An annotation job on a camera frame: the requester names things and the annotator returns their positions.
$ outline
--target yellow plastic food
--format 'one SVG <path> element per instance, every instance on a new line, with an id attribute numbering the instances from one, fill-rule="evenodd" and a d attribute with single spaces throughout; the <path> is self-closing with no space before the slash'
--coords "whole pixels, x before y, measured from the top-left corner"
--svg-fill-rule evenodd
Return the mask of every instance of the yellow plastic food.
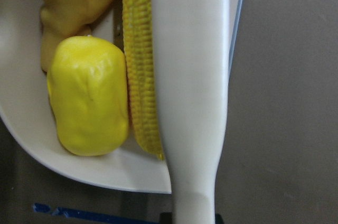
<path id="1" fill-rule="evenodd" d="M 156 116 L 151 22 L 151 0 L 123 0 L 129 105 L 136 141 L 142 149 L 163 159 Z"/>
<path id="2" fill-rule="evenodd" d="M 74 35 L 91 33 L 94 22 L 113 0 L 44 0 L 41 8 L 43 35 L 41 68 L 48 71 L 58 44 Z"/>
<path id="3" fill-rule="evenodd" d="M 125 57 L 93 36 L 62 41 L 47 72 L 61 144 L 76 155 L 109 153 L 128 136 Z"/>

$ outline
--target corn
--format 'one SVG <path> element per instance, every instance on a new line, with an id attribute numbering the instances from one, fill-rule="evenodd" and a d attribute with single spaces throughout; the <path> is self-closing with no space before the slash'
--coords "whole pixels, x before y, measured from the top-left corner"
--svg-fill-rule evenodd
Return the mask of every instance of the corn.
<path id="1" fill-rule="evenodd" d="M 162 160 L 154 89 L 151 0 L 123 0 L 122 18 L 135 138 L 143 150 Z"/>

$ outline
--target plate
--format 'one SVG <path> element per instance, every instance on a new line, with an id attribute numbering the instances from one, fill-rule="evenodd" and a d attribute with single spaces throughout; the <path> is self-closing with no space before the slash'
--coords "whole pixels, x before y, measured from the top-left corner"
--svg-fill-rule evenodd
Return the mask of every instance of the plate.
<path id="1" fill-rule="evenodd" d="M 231 1 L 232 23 L 236 22 L 238 1 Z M 60 145 L 45 73 L 40 69 L 42 0 L 1 0 L 1 4 L 0 115 L 23 149 L 49 169 L 79 182 L 125 191 L 171 193 L 165 161 L 142 151 L 132 131 L 122 147 L 99 157 L 75 156 Z M 118 0 L 114 5 L 95 24 L 93 35 L 119 42 Z"/>

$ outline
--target yellow bell pepper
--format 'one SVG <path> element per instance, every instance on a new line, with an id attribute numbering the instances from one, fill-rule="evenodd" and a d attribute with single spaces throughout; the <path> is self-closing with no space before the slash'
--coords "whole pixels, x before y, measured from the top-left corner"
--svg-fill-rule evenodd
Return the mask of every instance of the yellow bell pepper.
<path id="1" fill-rule="evenodd" d="M 93 36 L 62 41 L 47 72 L 61 144 L 83 156 L 107 154 L 128 136 L 125 56 Z"/>
<path id="2" fill-rule="evenodd" d="M 41 68 L 48 71 L 58 44 L 74 35 L 91 33 L 94 22 L 113 0 L 44 0 L 41 8 L 43 34 Z"/>

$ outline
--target white plastic spoon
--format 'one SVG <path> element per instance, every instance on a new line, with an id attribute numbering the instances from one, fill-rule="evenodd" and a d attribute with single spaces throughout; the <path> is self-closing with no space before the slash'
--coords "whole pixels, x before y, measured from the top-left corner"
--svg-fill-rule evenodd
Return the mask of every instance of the white plastic spoon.
<path id="1" fill-rule="evenodd" d="M 157 110 L 173 223 L 214 224 L 227 120 L 229 0 L 152 0 Z"/>

